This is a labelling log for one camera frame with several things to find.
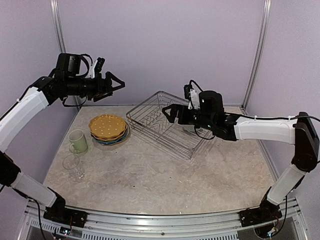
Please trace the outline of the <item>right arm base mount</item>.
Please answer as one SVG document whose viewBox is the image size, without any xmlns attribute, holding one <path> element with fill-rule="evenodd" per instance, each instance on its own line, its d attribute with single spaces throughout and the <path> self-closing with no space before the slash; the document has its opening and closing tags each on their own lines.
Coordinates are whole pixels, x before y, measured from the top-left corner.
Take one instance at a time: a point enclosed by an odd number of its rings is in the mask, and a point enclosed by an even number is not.
<svg viewBox="0 0 320 240">
<path fill-rule="evenodd" d="M 280 219 L 283 215 L 278 206 L 247 208 L 238 213 L 242 227 L 258 225 Z"/>
</svg>

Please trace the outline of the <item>cream bird pattern plate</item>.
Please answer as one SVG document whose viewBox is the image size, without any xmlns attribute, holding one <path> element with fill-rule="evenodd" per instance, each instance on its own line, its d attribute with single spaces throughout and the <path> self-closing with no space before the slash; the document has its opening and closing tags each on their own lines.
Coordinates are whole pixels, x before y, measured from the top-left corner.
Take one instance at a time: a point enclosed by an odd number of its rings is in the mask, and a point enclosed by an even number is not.
<svg viewBox="0 0 320 240">
<path fill-rule="evenodd" d="M 131 131 L 130 127 L 128 125 L 126 125 L 126 130 L 124 132 L 124 135 L 122 137 L 118 138 L 117 140 L 114 140 L 114 141 L 102 141 L 102 140 L 96 139 L 95 137 L 93 137 L 93 135 L 92 135 L 92 137 L 99 144 L 102 144 L 102 145 L 105 145 L 105 146 L 112 146 L 112 145 L 116 145 L 116 144 L 119 144 L 119 143 L 125 141 L 129 137 L 130 131 Z"/>
</svg>

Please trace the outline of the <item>yellow polka dot plate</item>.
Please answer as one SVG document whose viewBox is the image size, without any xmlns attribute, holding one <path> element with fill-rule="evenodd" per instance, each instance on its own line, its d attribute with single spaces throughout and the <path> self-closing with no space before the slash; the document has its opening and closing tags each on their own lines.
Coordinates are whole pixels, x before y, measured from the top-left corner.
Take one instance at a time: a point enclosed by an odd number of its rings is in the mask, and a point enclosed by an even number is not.
<svg viewBox="0 0 320 240">
<path fill-rule="evenodd" d="M 114 114 L 95 116 L 89 122 L 91 134 L 99 138 L 114 138 L 119 136 L 126 128 L 124 119 Z"/>
<path fill-rule="evenodd" d="M 116 141 L 116 140 L 124 137 L 125 134 L 128 132 L 128 130 L 129 130 L 129 129 L 126 128 L 120 135 L 118 135 L 118 136 L 116 136 L 116 137 L 112 137 L 112 138 L 102 138 L 102 137 L 98 137 L 98 136 L 94 135 L 93 133 L 91 133 L 90 135 L 91 135 L 94 139 L 96 139 L 96 140 L 98 140 L 98 141 L 102 141 L 102 142 L 114 142 L 114 141 Z"/>
</svg>

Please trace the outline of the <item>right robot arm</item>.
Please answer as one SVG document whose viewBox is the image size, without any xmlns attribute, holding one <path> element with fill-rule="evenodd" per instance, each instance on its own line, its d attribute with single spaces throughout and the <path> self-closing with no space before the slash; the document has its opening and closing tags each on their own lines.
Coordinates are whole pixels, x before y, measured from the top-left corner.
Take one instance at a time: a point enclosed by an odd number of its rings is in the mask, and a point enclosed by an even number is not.
<svg viewBox="0 0 320 240">
<path fill-rule="evenodd" d="M 280 203 L 296 189 L 306 173 L 318 165 L 320 139 L 306 112 L 288 117 L 257 117 L 225 112 L 222 95 L 213 90 L 201 91 L 191 106 L 171 104 L 162 108 L 170 123 L 192 125 L 226 140 L 265 140 L 294 146 L 290 165 L 271 186 L 259 207 L 239 212 L 243 227 L 265 223 L 282 217 Z"/>
</svg>

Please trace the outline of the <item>blue polka dot plate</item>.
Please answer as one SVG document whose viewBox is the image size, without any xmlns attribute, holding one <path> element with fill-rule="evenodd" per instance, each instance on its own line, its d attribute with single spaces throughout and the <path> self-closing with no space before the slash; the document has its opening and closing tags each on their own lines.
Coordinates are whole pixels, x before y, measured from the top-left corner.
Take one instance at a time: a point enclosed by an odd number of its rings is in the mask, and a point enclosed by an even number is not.
<svg viewBox="0 0 320 240">
<path fill-rule="evenodd" d="M 116 141 L 111 141 L 111 142 L 104 142 L 104 141 L 99 141 L 99 140 L 96 140 L 94 139 L 96 142 L 102 144 L 102 145 L 106 145 L 106 146 L 111 146 L 111 145 L 115 145 L 117 143 L 120 143 L 122 141 L 124 141 L 126 138 L 128 137 L 128 131 L 127 133 L 125 134 L 125 136 L 121 137 L 120 139 L 116 140 Z"/>
</svg>

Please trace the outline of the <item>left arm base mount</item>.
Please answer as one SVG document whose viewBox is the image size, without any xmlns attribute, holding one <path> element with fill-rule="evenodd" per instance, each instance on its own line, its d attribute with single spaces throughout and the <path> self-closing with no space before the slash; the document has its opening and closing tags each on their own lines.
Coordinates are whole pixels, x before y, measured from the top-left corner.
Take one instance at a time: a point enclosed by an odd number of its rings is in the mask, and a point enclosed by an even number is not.
<svg viewBox="0 0 320 240">
<path fill-rule="evenodd" d="M 64 208 L 62 212 L 46 209 L 43 217 L 46 220 L 68 225 L 70 227 L 84 228 L 88 213 L 70 208 Z"/>
</svg>

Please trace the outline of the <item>pale green mug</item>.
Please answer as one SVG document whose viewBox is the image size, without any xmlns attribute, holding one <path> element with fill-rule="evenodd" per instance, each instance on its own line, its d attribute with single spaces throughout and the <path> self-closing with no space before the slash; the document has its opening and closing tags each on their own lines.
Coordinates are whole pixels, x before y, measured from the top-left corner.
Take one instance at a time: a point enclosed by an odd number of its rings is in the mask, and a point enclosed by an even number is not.
<svg viewBox="0 0 320 240">
<path fill-rule="evenodd" d="M 88 149 L 85 133 L 81 129 L 73 130 L 69 136 L 69 151 L 73 154 L 84 153 Z"/>
</svg>

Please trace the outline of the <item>clear glass cup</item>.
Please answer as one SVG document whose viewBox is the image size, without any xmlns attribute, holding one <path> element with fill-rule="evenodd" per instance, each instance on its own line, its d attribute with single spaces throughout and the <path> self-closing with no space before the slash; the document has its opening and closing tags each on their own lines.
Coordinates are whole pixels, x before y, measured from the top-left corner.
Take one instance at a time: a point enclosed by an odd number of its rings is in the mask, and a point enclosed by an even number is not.
<svg viewBox="0 0 320 240">
<path fill-rule="evenodd" d="M 85 176 L 83 162 L 76 154 L 67 155 L 62 161 L 62 166 L 75 181 L 80 181 Z"/>
</svg>

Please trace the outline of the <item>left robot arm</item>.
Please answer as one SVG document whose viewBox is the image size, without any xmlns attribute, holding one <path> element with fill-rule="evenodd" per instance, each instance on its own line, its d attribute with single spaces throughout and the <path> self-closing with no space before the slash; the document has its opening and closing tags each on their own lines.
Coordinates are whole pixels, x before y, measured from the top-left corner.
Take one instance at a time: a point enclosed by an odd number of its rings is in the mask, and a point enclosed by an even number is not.
<svg viewBox="0 0 320 240">
<path fill-rule="evenodd" d="M 101 74 L 105 59 L 86 60 L 87 54 L 60 53 L 48 76 L 31 84 L 16 103 L 0 118 L 0 183 L 20 196 L 45 206 L 43 217 L 82 228 L 88 214 L 66 207 L 65 199 L 22 170 L 5 153 L 17 134 L 38 113 L 60 99 L 78 96 L 97 102 L 125 87 L 111 72 Z"/>
</svg>

